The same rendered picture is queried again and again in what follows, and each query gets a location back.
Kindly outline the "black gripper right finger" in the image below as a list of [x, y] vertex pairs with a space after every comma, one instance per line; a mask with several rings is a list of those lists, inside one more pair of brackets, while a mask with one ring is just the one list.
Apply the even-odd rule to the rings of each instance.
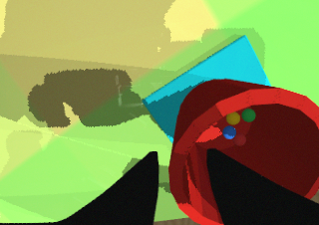
[[223, 225], [319, 225], [319, 204], [264, 178], [216, 148], [208, 180]]

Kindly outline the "blue marble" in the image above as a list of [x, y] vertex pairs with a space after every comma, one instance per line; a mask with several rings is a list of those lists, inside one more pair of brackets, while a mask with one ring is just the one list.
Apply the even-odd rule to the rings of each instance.
[[236, 135], [236, 130], [234, 128], [232, 128], [232, 126], [227, 126], [224, 130], [223, 130], [223, 136], [226, 136], [227, 138], [233, 138]]

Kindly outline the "red marble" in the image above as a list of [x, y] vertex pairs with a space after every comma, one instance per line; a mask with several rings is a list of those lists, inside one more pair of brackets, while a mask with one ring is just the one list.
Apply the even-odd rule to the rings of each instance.
[[237, 132], [235, 137], [232, 138], [232, 141], [234, 141], [235, 145], [244, 145], [246, 142], [246, 136], [242, 132]]

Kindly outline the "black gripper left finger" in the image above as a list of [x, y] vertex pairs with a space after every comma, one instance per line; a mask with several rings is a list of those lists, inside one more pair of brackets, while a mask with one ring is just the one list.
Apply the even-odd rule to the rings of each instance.
[[0, 225], [153, 225], [159, 178], [159, 153], [149, 152], [111, 188], [65, 220]]

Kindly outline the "tan wooden bar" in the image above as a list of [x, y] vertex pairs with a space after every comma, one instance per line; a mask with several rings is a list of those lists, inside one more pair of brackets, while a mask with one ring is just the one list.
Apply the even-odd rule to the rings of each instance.
[[[319, 204], [319, 190], [316, 190], [316, 194], [311, 198], [312, 202], [318, 202]], [[155, 221], [153, 225], [200, 225], [198, 222], [192, 221], [190, 217], [174, 218], [174, 220]]]

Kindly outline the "green marble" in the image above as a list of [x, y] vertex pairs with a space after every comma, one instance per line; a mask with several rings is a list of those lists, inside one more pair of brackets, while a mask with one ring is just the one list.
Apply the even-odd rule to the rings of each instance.
[[243, 120], [246, 122], [255, 121], [255, 110], [246, 109], [242, 113]]

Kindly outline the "yellow marble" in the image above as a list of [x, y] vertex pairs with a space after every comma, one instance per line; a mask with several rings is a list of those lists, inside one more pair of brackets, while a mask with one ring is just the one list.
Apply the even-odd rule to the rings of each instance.
[[227, 115], [227, 122], [230, 125], [237, 125], [240, 122], [240, 116], [238, 112], [232, 112]]

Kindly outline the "red cup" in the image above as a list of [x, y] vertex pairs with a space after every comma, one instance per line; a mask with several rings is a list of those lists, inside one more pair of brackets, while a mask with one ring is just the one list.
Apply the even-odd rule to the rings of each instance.
[[[255, 110], [255, 121], [242, 113]], [[229, 113], [240, 122], [230, 125]], [[235, 145], [223, 130], [232, 126], [246, 136]], [[176, 117], [168, 177], [178, 208], [200, 225], [223, 225], [207, 169], [207, 149], [216, 148], [311, 200], [319, 189], [319, 106], [306, 95], [259, 85], [214, 79], [186, 95]]]

